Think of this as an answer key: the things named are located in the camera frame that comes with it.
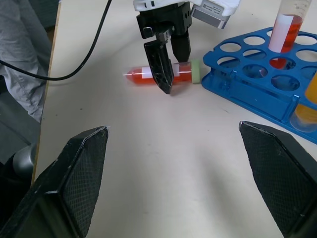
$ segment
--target yellow liquid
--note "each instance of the yellow liquid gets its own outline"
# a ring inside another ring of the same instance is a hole
[[[311,80],[306,92],[306,98],[312,103],[317,104],[317,73]],[[317,111],[303,105],[298,105],[295,110],[296,116],[304,123],[317,123]]]

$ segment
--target rack hole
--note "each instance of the rack hole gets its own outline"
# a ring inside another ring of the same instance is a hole
[[[297,44],[310,46],[317,43],[317,40],[311,36],[298,36],[295,40]]]
[[[265,39],[259,36],[249,36],[243,40],[246,44],[251,46],[262,45],[265,42]]]
[[[235,57],[222,57],[217,64],[225,68],[234,68],[240,64],[240,60]]]
[[[301,69],[301,73],[303,77],[308,80],[312,80],[316,72],[317,72],[317,67],[315,66],[307,66]]]
[[[243,52],[243,56],[250,60],[263,60],[266,57],[266,53],[260,50],[247,50]]]
[[[317,52],[309,51],[309,50],[302,50],[297,51],[296,56],[304,61],[307,62],[317,62]]]
[[[263,78],[267,75],[267,69],[256,64],[244,66],[242,71],[249,78]]]
[[[295,91],[299,88],[300,82],[288,75],[279,75],[271,79],[271,84],[282,91]]]
[[[296,66],[293,60],[287,58],[273,58],[269,61],[269,64],[274,68],[282,70],[290,70]]]
[[[220,46],[220,49],[225,52],[236,52],[241,49],[241,46],[236,43],[224,43]]]

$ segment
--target test tube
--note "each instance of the test tube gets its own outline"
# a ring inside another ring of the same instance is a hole
[[[268,48],[277,53],[287,53],[294,46],[312,0],[282,0]],[[272,59],[274,68],[283,69],[287,59]]]
[[[190,82],[200,83],[200,66],[199,60],[191,62],[173,64],[175,83]],[[155,84],[151,69],[149,66],[134,67],[124,74],[124,76],[137,85]]]
[[[311,80],[306,92],[306,98],[317,104],[317,73],[315,73]],[[306,107],[304,105],[298,105],[294,114],[290,120],[292,126],[303,132],[313,132],[317,130],[317,111]]]

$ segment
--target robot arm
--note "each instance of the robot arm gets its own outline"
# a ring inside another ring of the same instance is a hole
[[[192,16],[223,29],[234,14],[240,0],[134,0],[134,8],[143,39],[155,36],[156,40],[144,44],[153,78],[166,94],[171,92],[173,68],[166,43],[171,39],[173,53],[179,62],[188,61],[190,41],[188,28]]]

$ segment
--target orange liquid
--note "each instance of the orange liquid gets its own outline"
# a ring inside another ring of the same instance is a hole
[[[317,73],[309,84],[305,96],[312,103],[317,104]],[[317,123],[317,111],[303,105],[298,105],[295,110],[296,116],[305,123]]]
[[[300,16],[294,15],[292,24],[291,24],[291,26],[290,26],[290,28],[288,30],[287,36],[285,38],[285,42],[284,42],[284,45],[282,47],[281,53],[287,53],[287,52],[291,51],[291,49],[294,46],[296,37],[298,36],[298,32],[299,32],[302,24],[303,24],[303,19]],[[285,66],[286,66],[286,63],[287,63],[287,59],[282,59],[282,58],[272,59],[269,63],[274,68],[284,69]]]
[[[153,78],[142,77],[142,67],[132,69],[127,73],[126,77],[138,85],[156,84]],[[192,68],[190,63],[179,65],[179,76],[174,77],[173,84],[180,82],[192,82]]]

